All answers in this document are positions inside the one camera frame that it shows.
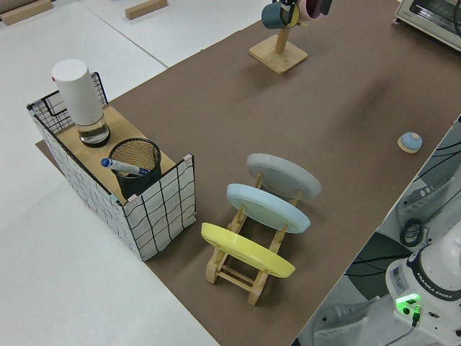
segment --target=grid pattern basket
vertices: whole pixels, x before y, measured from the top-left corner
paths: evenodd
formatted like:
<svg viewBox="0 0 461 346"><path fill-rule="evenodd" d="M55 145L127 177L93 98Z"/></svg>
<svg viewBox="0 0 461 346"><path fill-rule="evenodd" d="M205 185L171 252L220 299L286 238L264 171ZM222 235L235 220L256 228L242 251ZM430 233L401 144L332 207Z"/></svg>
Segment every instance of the grid pattern basket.
<svg viewBox="0 0 461 346"><path fill-rule="evenodd" d="M106 105L99 74L91 77L101 105ZM140 260L152 258L195 222L193 155L186 155L143 194L122 205L56 136L73 125L59 92L31 103L27 109L72 188Z"/></svg>

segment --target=green led light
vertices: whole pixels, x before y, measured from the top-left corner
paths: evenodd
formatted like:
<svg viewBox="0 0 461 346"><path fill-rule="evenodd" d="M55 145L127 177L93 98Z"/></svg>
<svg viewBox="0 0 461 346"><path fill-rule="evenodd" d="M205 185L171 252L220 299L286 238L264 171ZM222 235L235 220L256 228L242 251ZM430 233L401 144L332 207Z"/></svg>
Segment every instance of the green led light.
<svg viewBox="0 0 461 346"><path fill-rule="evenodd" d="M405 303L406 301L411 301L411 300L419 301L419 294L417 293L408 294L407 296L397 298L395 302L398 305L400 305L402 303Z"/></svg>

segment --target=wooden board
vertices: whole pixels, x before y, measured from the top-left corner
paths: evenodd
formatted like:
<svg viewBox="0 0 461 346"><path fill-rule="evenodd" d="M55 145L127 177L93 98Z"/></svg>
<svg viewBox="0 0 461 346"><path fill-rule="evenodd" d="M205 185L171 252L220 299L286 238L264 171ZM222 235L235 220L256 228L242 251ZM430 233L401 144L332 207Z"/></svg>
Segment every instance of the wooden board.
<svg viewBox="0 0 461 346"><path fill-rule="evenodd" d="M149 0L142 4L130 7L125 10L125 16L129 19L135 19L144 14L151 13L168 5L166 0Z"/></svg>
<svg viewBox="0 0 461 346"><path fill-rule="evenodd" d="M110 128L110 139L101 148L89 148L85 146L79 137L75 126L69 126L57 134L57 137L69 150L80 160L82 164L104 185L118 200L126 203L126 199L120 192L117 178L110 169L101 165L101 160L109 156L112 148L127 138L146 138L137 128L126 120L115 108L108 106L104 108L104 118ZM174 167L175 163L164 152L161 153L161 172L167 172Z"/></svg>
<svg viewBox="0 0 461 346"><path fill-rule="evenodd" d="M299 63L302 63L308 57L308 54L289 42L286 43L283 53L276 53L275 45L277 38L277 35L273 35L251 47L249 52L251 56L278 74L284 74Z"/></svg>
<svg viewBox="0 0 461 346"><path fill-rule="evenodd" d="M38 0L10 12L0 14L0 19L5 25L11 25L52 8L51 0Z"/></svg>

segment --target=wooden stand base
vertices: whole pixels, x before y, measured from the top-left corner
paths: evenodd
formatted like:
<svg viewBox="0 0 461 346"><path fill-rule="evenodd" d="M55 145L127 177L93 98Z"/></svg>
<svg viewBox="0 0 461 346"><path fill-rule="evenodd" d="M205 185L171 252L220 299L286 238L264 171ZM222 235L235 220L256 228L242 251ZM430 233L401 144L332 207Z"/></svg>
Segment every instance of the wooden stand base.
<svg viewBox="0 0 461 346"><path fill-rule="evenodd" d="M258 173L256 176L255 187L258 189L262 188L261 185L261 178L262 174ZM301 198L302 191L300 191L297 196L290 200L290 204L296 206L299 199ZM245 223L246 215L243 213L243 207L240 207L237 211L237 214L234 216L231 223L228 224L228 230L232 231L233 233L239 234L240 230ZM287 226L284 225L281 230L276 231L274 238L272 240L271 245L269 246L269 250L274 252L275 254L278 253L280 244L285 236L287 230ZM218 276L226 279L227 281L237 285L244 290L247 290L248 296L246 302L251 304L252 306L256 305L256 302L259 299L259 296L264 289L264 285L266 284L267 278L269 277L269 273L266 270L258 271L258 275L253 280L248 278L247 276L243 275L242 273L228 267L225 262L228 258L228 254L223 250L215 247L215 251L211 256L210 260L207 264L206 269L206 279L209 283L215 283L218 279Z"/></svg>
<svg viewBox="0 0 461 346"><path fill-rule="evenodd" d="M264 65L270 67L273 71L278 74L284 74L291 70L296 65L302 63L308 54L296 47L295 45L286 42L285 49L281 49L281 53L278 53L276 48L277 39L283 35L283 30L280 30L279 35L273 35L268 39L258 43L254 47L250 48L250 55L261 61Z"/></svg>
<svg viewBox="0 0 461 346"><path fill-rule="evenodd" d="M129 19L135 19L144 14L151 13L168 5L166 0L148 0L142 4L130 7L125 10L125 16Z"/></svg>
<svg viewBox="0 0 461 346"><path fill-rule="evenodd" d="M51 0L38 0L10 12L0 14L0 19L5 25L11 25L52 8Z"/></svg>

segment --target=black mesh cup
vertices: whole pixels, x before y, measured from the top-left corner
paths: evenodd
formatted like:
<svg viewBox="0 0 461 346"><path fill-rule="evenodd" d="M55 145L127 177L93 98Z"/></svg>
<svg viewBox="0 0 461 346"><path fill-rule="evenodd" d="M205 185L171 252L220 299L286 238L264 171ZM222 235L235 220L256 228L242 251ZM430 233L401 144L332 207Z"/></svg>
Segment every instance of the black mesh cup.
<svg viewBox="0 0 461 346"><path fill-rule="evenodd" d="M160 149L148 139L125 139L115 145L110 151L109 158L150 170L149 173L139 176L112 170L117 177L122 196L125 199L133 195L139 196L161 178Z"/></svg>

